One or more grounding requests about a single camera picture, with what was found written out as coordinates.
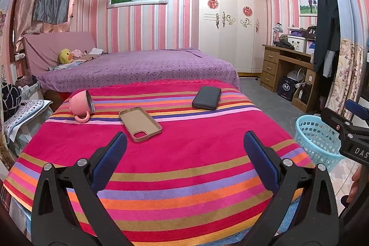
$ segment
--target metal screw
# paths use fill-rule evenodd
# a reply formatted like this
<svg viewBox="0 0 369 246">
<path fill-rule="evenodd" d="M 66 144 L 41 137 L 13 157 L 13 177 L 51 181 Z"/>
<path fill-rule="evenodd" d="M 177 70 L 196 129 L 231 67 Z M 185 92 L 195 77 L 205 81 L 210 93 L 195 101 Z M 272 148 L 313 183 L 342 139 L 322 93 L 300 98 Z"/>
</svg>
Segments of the metal screw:
<svg viewBox="0 0 369 246">
<path fill-rule="evenodd" d="M 325 171 L 327 168 L 326 168 L 326 166 L 325 166 L 325 165 L 323 165 L 323 164 L 318 164 L 318 169 L 319 169 L 320 171 Z"/>
<path fill-rule="evenodd" d="M 283 160 L 283 165 L 285 165 L 287 167 L 291 167 L 293 165 L 293 161 L 291 161 L 290 159 L 284 159 Z"/>
<path fill-rule="evenodd" d="M 44 166 L 44 170 L 45 170 L 45 171 L 49 171 L 49 170 L 51 169 L 51 167 L 52 167 L 52 164 L 47 163 L 47 164 L 45 164 L 45 166 Z"/>
<path fill-rule="evenodd" d="M 87 160 L 86 159 L 79 159 L 78 162 L 77 162 L 77 165 L 82 167 L 84 165 L 87 164 Z"/>
</svg>

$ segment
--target pink headboard cover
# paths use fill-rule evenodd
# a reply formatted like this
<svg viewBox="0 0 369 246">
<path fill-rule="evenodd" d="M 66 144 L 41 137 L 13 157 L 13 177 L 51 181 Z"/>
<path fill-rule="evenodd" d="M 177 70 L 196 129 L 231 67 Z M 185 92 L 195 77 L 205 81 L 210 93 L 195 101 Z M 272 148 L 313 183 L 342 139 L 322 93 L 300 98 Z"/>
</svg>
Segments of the pink headboard cover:
<svg viewBox="0 0 369 246">
<path fill-rule="evenodd" d="M 25 35 L 23 43 L 31 74 L 36 76 L 59 65 L 58 56 L 64 48 L 89 52 L 96 47 L 91 32 Z"/>
</svg>

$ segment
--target wooden desk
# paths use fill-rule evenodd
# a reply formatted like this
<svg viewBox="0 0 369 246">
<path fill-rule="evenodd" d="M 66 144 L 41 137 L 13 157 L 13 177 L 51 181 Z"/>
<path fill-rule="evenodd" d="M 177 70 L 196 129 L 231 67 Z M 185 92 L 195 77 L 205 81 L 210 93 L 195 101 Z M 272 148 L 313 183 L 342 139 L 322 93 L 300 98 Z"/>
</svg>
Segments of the wooden desk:
<svg viewBox="0 0 369 246">
<path fill-rule="evenodd" d="M 281 77 L 287 76 L 292 70 L 302 68 L 306 75 L 305 82 L 312 85 L 307 104 L 304 104 L 298 94 L 300 88 L 294 94 L 292 104 L 303 112 L 315 111 L 318 100 L 318 74 L 310 63 L 310 55 L 296 50 L 276 46 L 263 45 L 265 47 L 263 72 L 261 73 L 260 85 L 276 93 L 278 82 Z"/>
</svg>

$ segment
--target wardrobe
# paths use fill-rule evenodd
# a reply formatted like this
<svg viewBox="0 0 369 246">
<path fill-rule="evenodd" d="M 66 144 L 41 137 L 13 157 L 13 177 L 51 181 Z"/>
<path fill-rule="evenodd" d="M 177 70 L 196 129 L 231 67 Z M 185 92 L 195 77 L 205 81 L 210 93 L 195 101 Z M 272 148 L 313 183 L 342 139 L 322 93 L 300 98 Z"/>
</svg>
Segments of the wardrobe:
<svg viewBox="0 0 369 246">
<path fill-rule="evenodd" d="M 192 47 L 261 73 L 267 36 L 266 0 L 192 0 Z"/>
</svg>

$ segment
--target pink mug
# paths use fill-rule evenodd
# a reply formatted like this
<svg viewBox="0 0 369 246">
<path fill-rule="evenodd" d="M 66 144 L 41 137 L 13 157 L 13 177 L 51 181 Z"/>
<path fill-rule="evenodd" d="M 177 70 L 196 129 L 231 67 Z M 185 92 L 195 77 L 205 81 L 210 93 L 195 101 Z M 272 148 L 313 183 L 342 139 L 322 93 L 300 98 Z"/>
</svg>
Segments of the pink mug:
<svg viewBox="0 0 369 246">
<path fill-rule="evenodd" d="M 78 92 L 69 101 L 69 110 L 74 115 L 74 119 L 79 123 L 86 123 L 95 113 L 90 93 L 87 90 Z"/>
</svg>

